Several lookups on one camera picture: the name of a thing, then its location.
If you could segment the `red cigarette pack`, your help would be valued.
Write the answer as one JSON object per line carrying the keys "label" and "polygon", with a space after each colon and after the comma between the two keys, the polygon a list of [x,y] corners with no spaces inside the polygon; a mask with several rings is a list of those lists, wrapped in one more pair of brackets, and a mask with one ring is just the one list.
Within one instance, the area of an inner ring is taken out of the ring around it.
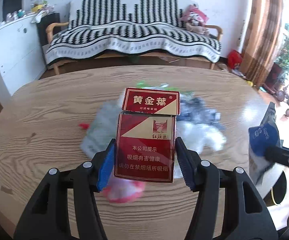
{"label": "red cigarette pack", "polygon": [[117,124],[114,175],[172,183],[179,114],[177,91],[126,88]]}

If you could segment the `grey white paper box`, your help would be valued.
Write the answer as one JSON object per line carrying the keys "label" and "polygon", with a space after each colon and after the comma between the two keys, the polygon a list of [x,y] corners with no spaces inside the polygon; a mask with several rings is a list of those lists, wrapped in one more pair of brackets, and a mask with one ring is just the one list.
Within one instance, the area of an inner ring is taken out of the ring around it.
{"label": "grey white paper box", "polygon": [[89,159],[96,153],[104,151],[111,139],[116,138],[121,105],[118,100],[107,101],[97,111],[95,120],[90,124],[80,144],[80,149]]}

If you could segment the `pink plush doll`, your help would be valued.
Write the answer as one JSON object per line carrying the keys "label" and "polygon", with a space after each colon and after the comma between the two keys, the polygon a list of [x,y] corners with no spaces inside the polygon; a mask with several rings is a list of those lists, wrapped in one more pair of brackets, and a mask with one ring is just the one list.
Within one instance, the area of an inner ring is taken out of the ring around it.
{"label": "pink plush doll", "polygon": [[187,31],[209,37],[210,33],[205,27],[209,18],[195,4],[187,7],[180,20],[185,23]]}

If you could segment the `blue snack bag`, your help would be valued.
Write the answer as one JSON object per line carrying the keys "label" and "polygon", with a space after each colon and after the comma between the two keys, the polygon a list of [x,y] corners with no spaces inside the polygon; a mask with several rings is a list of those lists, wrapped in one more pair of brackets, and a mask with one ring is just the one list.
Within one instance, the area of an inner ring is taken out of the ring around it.
{"label": "blue snack bag", "polygon": [[262,183],[264,174],[274,163],[265,158],[269,146],[281,146],[279,130],[276,125],[275,103],[270,102],[259,126],[251,127],[249,132],[249,175],[255,185]]}

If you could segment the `green potted plant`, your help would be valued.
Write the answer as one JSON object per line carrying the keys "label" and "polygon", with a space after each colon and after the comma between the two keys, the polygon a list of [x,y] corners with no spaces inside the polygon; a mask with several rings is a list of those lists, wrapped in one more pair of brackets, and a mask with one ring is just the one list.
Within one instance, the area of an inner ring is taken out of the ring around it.
{"label": "green potted plant", "polygon": [[279,49],[272,69],[263,85],[269,94],[275,94],[285,85],[289,74],[289,23],[283,29],[283,43]]}

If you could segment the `brown orange curtain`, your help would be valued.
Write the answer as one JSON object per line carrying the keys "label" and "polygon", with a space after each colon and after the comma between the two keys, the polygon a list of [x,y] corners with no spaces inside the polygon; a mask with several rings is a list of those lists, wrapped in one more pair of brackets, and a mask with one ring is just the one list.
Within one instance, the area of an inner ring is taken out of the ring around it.
{"label": "brown orange curtain", "polygon": [[252,0],[240,71],[256,88],[266,81],[282,42],[283,0]]}

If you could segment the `white tissue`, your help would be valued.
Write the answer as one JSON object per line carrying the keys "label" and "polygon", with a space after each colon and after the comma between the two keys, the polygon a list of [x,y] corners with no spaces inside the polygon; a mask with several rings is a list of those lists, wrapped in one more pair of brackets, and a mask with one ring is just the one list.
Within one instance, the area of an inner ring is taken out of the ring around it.
{"label": "white tissue", "polygon": [[176,136],[181,137],[189,150],[201,154],[204,147],[220,151],[227,142],[223,133],[215,126],[194,124],[189,121],[177,121]]}

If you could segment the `blue white wrapper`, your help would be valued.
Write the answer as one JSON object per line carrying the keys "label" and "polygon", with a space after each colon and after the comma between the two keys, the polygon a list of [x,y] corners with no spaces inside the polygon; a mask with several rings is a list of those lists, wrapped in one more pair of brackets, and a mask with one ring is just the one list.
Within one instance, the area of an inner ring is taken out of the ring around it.
{"label": "blue white wrapper", "polygon": [[193,124],[206,124],[225,130],[220,123],[221,113],[216,109],[206,107],[205,101],[200,97],[180,94],[180,115],[178,121],[188,121]]}

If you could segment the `white cabinet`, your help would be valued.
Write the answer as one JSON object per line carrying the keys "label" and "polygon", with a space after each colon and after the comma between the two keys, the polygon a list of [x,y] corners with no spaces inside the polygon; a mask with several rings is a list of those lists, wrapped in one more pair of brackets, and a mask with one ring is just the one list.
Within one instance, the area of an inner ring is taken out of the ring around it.
{"label": "white cabinet", "polygon": [[40,79],[46,64],[33,15],[0,27],[0,104],[22,86]]}

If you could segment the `red bag on floor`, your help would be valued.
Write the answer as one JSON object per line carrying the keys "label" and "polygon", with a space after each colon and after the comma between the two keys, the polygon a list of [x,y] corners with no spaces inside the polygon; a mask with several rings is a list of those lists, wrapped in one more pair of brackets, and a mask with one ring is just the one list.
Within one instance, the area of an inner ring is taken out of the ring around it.
{"label": "red bag on floor", "polygon": [[230,51],[230,53],[228,54],[228,67],[230,69],[239,68],[241,62],[242,62],[241,54],[236,50]]}

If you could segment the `red plastic strip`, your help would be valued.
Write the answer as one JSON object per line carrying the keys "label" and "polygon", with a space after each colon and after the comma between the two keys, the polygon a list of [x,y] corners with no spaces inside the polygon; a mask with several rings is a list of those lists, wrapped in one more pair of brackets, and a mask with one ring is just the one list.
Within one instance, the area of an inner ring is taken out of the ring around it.
{"label": "red plastic strip", "polygon": [[86,123],[81,123],[81,124],[79,124],[78,125],[80,128],[82,128],[82,129],[88,129],[89,127],[90,127],[90,125],[89,124],[86,124]]}

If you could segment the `black white striped sofa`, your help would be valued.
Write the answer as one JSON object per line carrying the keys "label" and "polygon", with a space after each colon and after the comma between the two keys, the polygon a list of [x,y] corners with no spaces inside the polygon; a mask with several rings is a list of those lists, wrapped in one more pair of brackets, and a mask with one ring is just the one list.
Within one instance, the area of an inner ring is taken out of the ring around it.
{"label": "black white striped sofa", "polygon": [[216,63],[219,37],[189,30],[197,7],[192,0],[73,0],[67,28],[50,39],[46,62],[53,66],[111,51],[128,56],[158,51]]}

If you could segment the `green snack wrapper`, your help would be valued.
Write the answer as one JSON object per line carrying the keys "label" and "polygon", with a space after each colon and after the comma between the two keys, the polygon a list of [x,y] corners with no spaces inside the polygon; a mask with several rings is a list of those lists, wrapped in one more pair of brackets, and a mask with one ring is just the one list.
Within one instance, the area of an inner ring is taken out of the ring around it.
{"label": "green snack wrapper", "polygon": [[136,88],[141,89],[153,89],[153,90],[166,90],[166,91],[178,91],[177,87],[172,87],[168,83],[161,83],[159,85],[150,85],[146,81],[140,81],[136,84]]}

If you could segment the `black trash bin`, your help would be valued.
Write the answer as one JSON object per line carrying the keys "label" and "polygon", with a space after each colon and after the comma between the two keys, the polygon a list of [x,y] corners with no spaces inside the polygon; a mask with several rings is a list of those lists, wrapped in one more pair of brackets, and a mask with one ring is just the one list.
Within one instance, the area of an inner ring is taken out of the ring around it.
{"label": "black trash bin", "polygon": [[274,186],[270,189],[269,193],[264,197],[264,202],[267,207],[277,206],[282,203],[287,192],[287,179],[284,170],[279,176]]}

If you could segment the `pink plastic wrapper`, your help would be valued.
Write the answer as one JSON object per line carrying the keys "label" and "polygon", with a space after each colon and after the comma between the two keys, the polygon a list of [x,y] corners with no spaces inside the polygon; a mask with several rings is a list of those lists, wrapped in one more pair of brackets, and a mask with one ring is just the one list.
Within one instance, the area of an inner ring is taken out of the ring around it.
{"label": "pink plastic wrapper", "polygon": [[140,198],[145,186],[146,183],[143,181],[127,180],[112,175],[102,193],[111,203],[128,203]]}

